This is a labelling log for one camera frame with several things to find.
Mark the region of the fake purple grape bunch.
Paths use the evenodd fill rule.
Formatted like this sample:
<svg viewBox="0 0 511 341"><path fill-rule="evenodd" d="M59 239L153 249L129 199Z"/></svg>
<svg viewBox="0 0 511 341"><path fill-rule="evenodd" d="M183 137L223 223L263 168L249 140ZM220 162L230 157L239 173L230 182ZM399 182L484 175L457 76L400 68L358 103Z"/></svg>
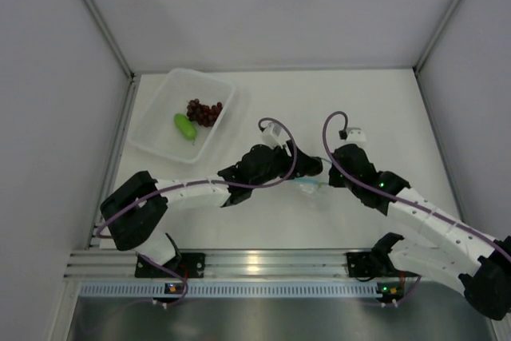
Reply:
<svg viewBox="0 0 511 341"><path fill-rule="evenodd" d="M192 99L187 105L187 118L206 128L212 127L218 120L223 110L223 104L217 102L212 105L201 103L198 99Z"/></svg>

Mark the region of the fake green vegetable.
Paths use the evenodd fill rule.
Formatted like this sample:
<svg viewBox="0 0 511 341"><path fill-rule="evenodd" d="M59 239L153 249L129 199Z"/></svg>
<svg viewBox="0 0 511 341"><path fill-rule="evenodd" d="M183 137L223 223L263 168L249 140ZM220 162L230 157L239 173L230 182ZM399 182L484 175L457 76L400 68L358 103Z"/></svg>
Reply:
<svg viewBox="0 0 511 341"><path fill-rule="evenodd" d="M177 113L173 118L177 130L187 141L194 141L197 136L196 128L188 117L182 113Z"/></svg>

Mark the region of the clear zip top bag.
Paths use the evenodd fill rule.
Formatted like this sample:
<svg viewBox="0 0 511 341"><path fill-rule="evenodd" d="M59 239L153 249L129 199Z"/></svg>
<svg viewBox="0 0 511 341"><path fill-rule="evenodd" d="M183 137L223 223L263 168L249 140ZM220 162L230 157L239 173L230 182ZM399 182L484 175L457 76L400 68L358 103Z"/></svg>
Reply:
<svg viewBox="0 0 511 341"><path fill-rule="evenodd" d="M323 171L316 176L302 176L291 181L294 194L299 201L316 211L326 211L330 206L327 179L328 166L331 162L324 157L320 158Z"/></svg>

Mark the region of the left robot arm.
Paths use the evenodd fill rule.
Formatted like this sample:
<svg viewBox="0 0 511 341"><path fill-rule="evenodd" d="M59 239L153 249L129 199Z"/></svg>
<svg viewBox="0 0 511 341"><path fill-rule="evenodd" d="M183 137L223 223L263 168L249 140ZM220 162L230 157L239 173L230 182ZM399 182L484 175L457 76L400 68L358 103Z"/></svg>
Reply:
<svg viewBox="0 0 511 341"><path fill-rule="evenodd" d="M162 222L170 214L194 208L240 204L252 191L273 181L318 176L323 162L292 142L272 148L254 145L236 164L203 180L158 181L140 171L100 205L105 228L119 251L133 250L149 258L162 276L175 275L182 256Z"/></svg>

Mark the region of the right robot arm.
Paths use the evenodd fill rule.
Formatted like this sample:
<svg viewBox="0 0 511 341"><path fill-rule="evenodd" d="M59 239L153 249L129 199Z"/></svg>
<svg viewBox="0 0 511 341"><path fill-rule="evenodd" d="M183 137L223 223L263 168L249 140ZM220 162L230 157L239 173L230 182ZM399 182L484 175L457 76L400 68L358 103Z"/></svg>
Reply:
<svg viewBox="0 0 511 341"><path fill-rule="evenodd" d="M329 184L348 189L368 208L399 226L361 256L350 256L352 277L408 272L445 285L480 314L502 320L510 313L510 239L479 232L427 202L410 183L378 171L365 151L347 144L327 154Z"/></svg>

